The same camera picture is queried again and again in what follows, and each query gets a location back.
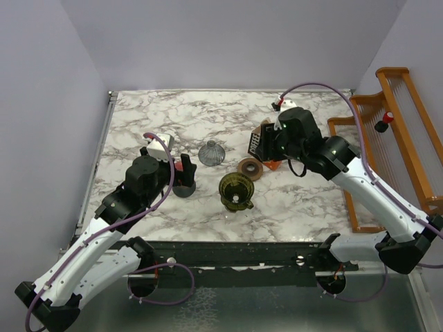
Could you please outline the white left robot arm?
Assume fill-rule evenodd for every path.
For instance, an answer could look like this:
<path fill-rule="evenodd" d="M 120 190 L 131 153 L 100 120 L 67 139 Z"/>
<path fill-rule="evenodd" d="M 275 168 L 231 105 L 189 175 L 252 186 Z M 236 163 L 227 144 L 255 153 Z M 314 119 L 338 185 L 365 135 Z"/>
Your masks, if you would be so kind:
<path fill-rule="evenodd" d="M 155 211 L 173 187 L 193 187 L 197 166 L 181 155 L 177 168 L 169 150 L 159 157 L 144 147 L 125 172 L 124 181 L 103 198 L 88 227 L 59 261 L 33 282 L 22 282 L 15 295 L 27 306 L 25 329 L 35 317 L 43 331 L 65 331 L 98 293 L 123 275 L 175 267 L 158 261 L 153 247 L 133 237 L 116 254 L 98 259 L 144 216 Z"/>

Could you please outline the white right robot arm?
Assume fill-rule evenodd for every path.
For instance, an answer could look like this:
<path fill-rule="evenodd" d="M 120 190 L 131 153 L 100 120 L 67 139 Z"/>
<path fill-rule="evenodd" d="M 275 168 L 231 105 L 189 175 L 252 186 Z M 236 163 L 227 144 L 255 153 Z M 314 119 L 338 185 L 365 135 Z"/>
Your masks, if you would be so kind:
<path fill-rule="evenodd" d="M 318 253 L 319 265 L 334 270 L 347 261 L 380 261 L 397 273 L 410 273 L 432 241 L 441 235 L 442 217 L 429 216 L 400 196 L 340 136 L 324 137 L 312 113 L 301 107 L 282 111 L 263 124 L 255 151 L 261 161 L 296 160 L 350 193 L 384 227 L 365 236 L 332 235 Z"/>

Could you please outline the green glass dripper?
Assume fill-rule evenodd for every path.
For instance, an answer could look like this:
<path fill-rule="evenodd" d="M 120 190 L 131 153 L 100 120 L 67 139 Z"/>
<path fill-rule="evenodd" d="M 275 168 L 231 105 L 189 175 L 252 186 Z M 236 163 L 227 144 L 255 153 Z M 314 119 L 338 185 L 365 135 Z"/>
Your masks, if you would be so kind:
<path fill-rule="evenodd" d="M 232 213 L 251 210 L 254 207 L 251 200 L 254 191 L 253 181 L 239 172 L 226 174 L 219 182 L 221 203 Z"/>

